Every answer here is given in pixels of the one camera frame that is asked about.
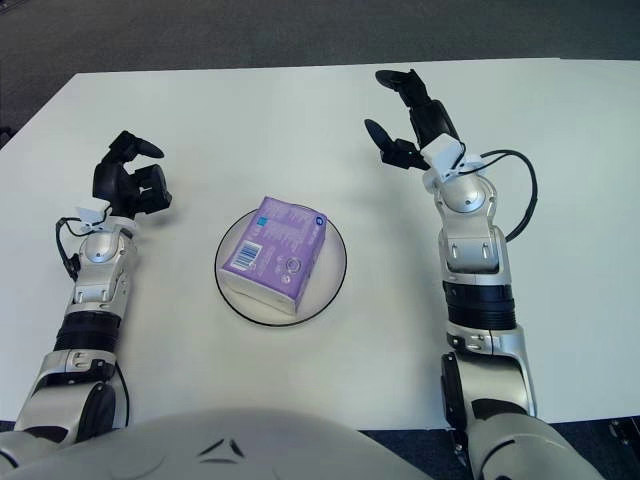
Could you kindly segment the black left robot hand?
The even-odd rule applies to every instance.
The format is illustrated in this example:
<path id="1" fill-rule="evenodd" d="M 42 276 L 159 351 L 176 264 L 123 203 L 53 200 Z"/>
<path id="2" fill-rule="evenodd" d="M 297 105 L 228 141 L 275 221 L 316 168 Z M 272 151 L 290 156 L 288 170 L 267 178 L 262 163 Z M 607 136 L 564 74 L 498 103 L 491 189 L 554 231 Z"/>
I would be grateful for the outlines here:
<path id="1" fill-rule="evenodd" d="M 168 209 L 172 195 L 160 165 L 152 164 L 129 173 L 124 165 L 138 155 L 161 159 L 164 153 L 153 143 L 122 131 L 109 145 L 93 176 L 93 197 L 107 201 L 111 215 L 134 220 L 137 214 Z"/>

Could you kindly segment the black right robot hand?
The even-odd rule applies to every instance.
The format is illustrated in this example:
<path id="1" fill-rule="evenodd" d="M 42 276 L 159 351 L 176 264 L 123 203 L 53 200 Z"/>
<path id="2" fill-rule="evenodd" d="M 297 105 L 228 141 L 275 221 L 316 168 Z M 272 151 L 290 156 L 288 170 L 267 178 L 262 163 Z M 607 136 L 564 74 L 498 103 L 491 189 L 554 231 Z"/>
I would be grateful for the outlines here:
<path id="1" fill-rule="evenodd" d="M 441 134 L 459 139 L 444 105 L 429 96 L 424 82 L 413 69 L 409 72 L 378 70 L 375 78 L 380 85 L 399 94 L 409 110 L 410 123 L 418 142 L 415 145 L 408 140 L 392 140 L 380 124 L 365 119 L 366 131 L 378 147 L 381 161 L 406 170 L 416 168 L 428 171 L 430 166 L 420 150 Z"/>

